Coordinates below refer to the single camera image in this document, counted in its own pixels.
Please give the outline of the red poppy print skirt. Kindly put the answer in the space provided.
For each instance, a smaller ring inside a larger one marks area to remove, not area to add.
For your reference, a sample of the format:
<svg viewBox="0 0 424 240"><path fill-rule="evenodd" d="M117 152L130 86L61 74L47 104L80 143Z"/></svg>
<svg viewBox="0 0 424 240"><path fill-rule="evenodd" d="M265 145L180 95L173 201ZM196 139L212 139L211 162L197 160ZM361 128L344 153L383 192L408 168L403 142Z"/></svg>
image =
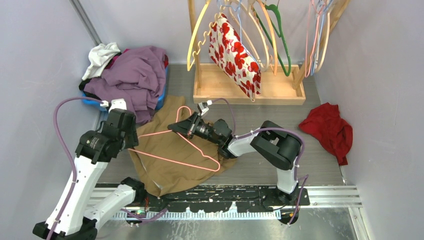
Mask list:
<svg viewBox="0 0 424 240"><path fill-rule="evenodd" d="M252 102L261 94L261 67L242 44L225 14L211 23L208 52L211 60Z"/></svg>

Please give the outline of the yellow hanger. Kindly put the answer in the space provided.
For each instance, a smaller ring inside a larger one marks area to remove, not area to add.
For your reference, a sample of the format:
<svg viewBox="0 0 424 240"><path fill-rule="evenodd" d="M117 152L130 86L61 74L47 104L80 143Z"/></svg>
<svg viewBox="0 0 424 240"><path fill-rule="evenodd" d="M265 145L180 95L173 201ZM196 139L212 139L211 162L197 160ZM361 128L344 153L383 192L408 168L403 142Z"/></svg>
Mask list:
<svg viewBox="0 0 424 240"><path fill-rule="evenodd" d="M197 40L198 31L210 3L211 3L211 0L206 0L204 2L204 5L197 17L197 20L195 20L195 16L196 16L195 1L194 0L187 1L188 16L189 16L190 29L191 29L191 37L190 37L188 50L187 50L187 56L186 56L186 69L188 72L192 69L194 65L199 64L199 53L201 52L201 46L205 43L205 41Z"/></svg>

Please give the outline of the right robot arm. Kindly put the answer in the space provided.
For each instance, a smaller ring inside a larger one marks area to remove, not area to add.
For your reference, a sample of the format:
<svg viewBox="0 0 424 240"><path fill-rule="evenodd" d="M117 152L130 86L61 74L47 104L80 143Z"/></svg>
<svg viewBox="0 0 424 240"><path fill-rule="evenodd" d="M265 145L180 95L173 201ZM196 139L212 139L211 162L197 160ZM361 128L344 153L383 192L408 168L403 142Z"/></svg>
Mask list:
<svg viewBox="0 0 424 240"><path fill-rule="evenodd" d="M226 159L259 153L276 168L276 194L279 202L288 206L298 200L300 189L297 171L305 144L294 131L266 120L250 133L234 135L225 120L208 123L198 112L185 120L169 124L167 128L187 140L197 136L217 145L219 155Z"/></svg>

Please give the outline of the pink wire hanger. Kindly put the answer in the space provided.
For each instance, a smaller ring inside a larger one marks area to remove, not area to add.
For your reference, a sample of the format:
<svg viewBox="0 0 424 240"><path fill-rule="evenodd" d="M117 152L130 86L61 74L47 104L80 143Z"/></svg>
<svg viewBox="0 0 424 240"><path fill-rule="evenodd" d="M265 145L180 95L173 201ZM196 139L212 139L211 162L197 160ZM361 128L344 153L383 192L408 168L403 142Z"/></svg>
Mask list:
<svg viewBox="0 0 424 240"><path fill-rule="evenodd" d="M176 118L175 118L174 123L176 123L179 120L180 112L183 109L187 109L190 114L192 114L194 112L194 111L191 110L190 107L188 107L186 105L179 107L177 109L177 112L176 112ZM172 132L172 131L171 130L157 131L157 132L153 132L153 133L141 134L137 138L140 139L140 138L143 138L143 137L156 136L156 135L166 134L166 133L170 133L170 132ZM208 168L208 167L203 167L203 166L199 166L199 165L194 165L194 164L189 164L189 163L185 163L185 162L180 162L180 161L164 158L164 157L153 155L153 154L150 154L150 153L147 153L147 152L139 151L139 150L136 150L134 148L129 148L128 151L134 152L136 154L141 154L141 155L144 155L144 156L147 156L147 157L151 157L151 158L154 158L154 159L163 160L163 161L166 161L166 162L169 162L169 163L183 165L183 166L187 166L187 167L190 167L190 168L196 168L196 169L205 170L205 171L209 171L209 172L213 172L213 173L217 173L219 170L221 170L222 165L219 163L218 160L214 159L213 157L211 157L209 155L204 154L204 152L199 147L197 147L195 144L193 144L191 141L184 138L181 134L179 134L179 133L177 133L177 134L180 136L181 139L183 139L188 144L190 144L193 148L195 148L201 154L202 157L207 158L209 160L212 160L214 163L216 163L217 169L212 169L212 168Z"/></svg>

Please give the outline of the tan garment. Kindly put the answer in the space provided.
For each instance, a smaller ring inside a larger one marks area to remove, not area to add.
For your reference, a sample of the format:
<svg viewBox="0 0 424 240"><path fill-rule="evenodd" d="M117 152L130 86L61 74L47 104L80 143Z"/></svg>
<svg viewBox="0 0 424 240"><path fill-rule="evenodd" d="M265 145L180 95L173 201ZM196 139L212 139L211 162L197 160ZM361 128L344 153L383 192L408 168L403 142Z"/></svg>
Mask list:
<svg viewBox="0 0 424 240"><path fill-rule="evenodd" d="M200 137L187 140L168 125L187 119L194 111L183 96L169 95L152 120L139 126L138 146L129 150L146 191L156 197L196 187L232 168L237 160L218 154L218 147Z"/></svg>

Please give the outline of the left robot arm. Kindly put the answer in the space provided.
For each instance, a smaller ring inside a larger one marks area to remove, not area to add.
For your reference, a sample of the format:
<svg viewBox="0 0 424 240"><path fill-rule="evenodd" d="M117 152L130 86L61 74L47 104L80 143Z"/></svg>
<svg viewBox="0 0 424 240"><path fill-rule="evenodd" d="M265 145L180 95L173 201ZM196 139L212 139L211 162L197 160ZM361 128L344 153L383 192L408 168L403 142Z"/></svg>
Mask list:
<svg viewBox="0 0 424 240"><path fill-rule="evenodd" d="M145 185L127 177L106 198L88 207L109 162L122 150L138 144L134 113L112 109L99 130L89 130L80 137L74 169L63 194L49 218L36 223L32 233L43 240L94 240L115 213L130 204L141 206L147 196Z"/></svg>

